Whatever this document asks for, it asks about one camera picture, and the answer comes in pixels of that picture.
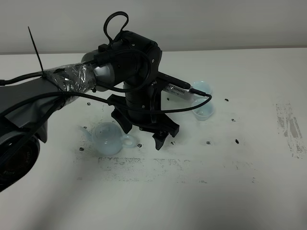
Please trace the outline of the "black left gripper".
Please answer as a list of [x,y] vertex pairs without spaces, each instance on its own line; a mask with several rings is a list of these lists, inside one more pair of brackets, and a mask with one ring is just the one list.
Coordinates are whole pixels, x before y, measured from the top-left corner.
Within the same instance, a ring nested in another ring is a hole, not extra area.
[[179,132],[179,125],[166,114],[152,114],[161,111],[161,92],[162,84],[156,79],[139,91],[128,92],[125,96],[113,94],[108,98],[115,107],[111,116],[123,132],[128,134],[133,126],[153,132],[156,150],[161,149],[169,134],[175,137]]

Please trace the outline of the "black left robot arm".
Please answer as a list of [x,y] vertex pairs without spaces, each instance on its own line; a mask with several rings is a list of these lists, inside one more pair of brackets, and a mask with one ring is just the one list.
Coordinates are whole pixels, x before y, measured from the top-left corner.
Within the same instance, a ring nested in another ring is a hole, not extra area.
[[34,166],[47,121],[57,110],[86,97],[90,90],[111,90],[105,103],[128,133],[133,126],[151,132],[159,150],[179,125],[161,109],[161,92],[178,81],[158,70],[162,50],[136,33],[124,31],[85,54],[80,63],[30,73],[0,82],[0,188],[5,190]]

